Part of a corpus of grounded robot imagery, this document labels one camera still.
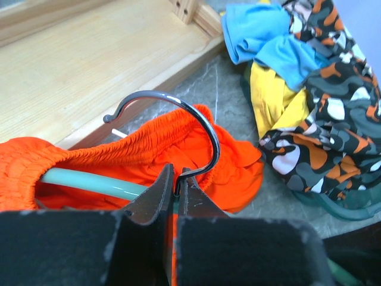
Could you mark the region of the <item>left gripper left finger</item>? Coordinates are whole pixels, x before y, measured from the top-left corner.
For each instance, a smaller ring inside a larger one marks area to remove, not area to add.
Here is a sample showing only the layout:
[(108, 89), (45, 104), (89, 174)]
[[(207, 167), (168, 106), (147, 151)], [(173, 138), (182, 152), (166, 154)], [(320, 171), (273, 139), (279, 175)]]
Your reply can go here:
[(172, 206), (174, 170), (172, 164), (163, 167), (155, 182), (126, 207), (124, 214), (139, 225), (152, 224), (160, 214)]

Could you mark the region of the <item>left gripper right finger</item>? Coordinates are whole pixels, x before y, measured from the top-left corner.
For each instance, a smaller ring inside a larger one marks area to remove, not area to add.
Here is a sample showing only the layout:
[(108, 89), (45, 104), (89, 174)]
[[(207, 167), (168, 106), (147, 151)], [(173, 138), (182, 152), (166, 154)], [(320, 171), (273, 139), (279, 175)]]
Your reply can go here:
[(197, 218), (229, 217), (226, 212), (220, 209), (212, 199), (203, 192), (194, 176), (181, 179), (179, 188), (179, 216)]

